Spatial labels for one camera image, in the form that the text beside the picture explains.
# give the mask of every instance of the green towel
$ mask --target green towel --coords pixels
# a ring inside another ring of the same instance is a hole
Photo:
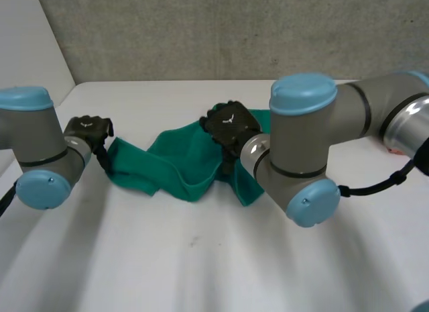
[[[269,111],[256,109],[251,112],[263,132],[269,133]],[[213,180],[230,184],[244,206],[250,205],[263,193],[239,160],[233,174],[222,174],[221,147],[212,141],[197,121],[180,129],[162,132],[147,151],[116,138],[108,154],[112,161],[109,178],[113,183],[151,196],[163,189],[176,198],[197,201]]]

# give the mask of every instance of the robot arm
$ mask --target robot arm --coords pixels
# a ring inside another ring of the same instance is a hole
[[[51,209],[61,205],[95,153],[113,136],[110,119],[74,117],[64,133],[54,104],[44,88],[0,90],[0,149],[12,149],[23,174],[15,185],[26,205]],[[108,169],[108,163],[102,163]]]
[[[219,113],[230,118],[233,105]],[[341,195],[365,194],[338,187],[326,176],[333,144],[377,136],[388,148],[412,159],[390,181],[403,182],[414,165],[429,175],[429,78],[422,73],[390,74],[337,86],[321,74],[287,76],[272,85],[269,108],[270,135],[253,134],[238,147],[239,158],[286,215],[302,227],[328,219]],[[202,121],[202,126],[212,134],[207,126],[210,119]],[[224,123],[222,132],[231,133],[227,125],[233,126]],[[233,132],[232,140],[243,135],[245,126]]]

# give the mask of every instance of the gray wall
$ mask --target gray wall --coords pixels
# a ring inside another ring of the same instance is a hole
[[[40,0],[77,83],[429,70],[429,0]]]

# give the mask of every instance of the white wall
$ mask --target white wall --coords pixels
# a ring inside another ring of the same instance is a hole
[[[0,89],[43,86],[59,105],[74,81],[38,0],[0,0]],[[13,160],[0,151],[0,174]]]

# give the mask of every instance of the white table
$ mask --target white table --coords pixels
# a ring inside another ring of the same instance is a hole
[[[146,149],[165,129],[238,99],[267,108],[271,81],[78,85],[59,106],[110,117]],[[406,162],[371,140],[333,146],[328,174],[363,187]],[[0,194],[20,175],[14,162]],[[15,199],[0,219],[0,311],[409,311],[429,298],[428,180],[343,199],[303,229],[266,195],[242,207],[215,183],[197,203],[112,185],[91,161],[69,200],[35,211]]]

